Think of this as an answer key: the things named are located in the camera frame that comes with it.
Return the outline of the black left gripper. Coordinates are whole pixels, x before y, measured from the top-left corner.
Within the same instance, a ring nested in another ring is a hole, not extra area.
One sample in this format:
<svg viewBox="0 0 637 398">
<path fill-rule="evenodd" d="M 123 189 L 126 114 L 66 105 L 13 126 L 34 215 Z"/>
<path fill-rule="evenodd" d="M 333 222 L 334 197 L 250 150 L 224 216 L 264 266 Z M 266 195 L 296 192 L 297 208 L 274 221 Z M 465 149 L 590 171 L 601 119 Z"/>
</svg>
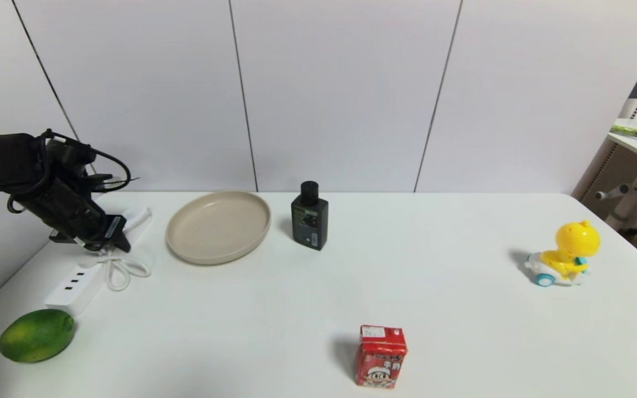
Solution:
<svg viewBox="0 0 637 398">
<path fill-rule="evenodd" d="M 106 213 L 88 192 L 80 193 L 59 178 L 33 191 L 33 214 L 58 234 L 54 242 L 73 242 L 88 251 L 116 247 L 124 253 L 131 243 L 123 229 L 126 218 Z"/>
</svg>

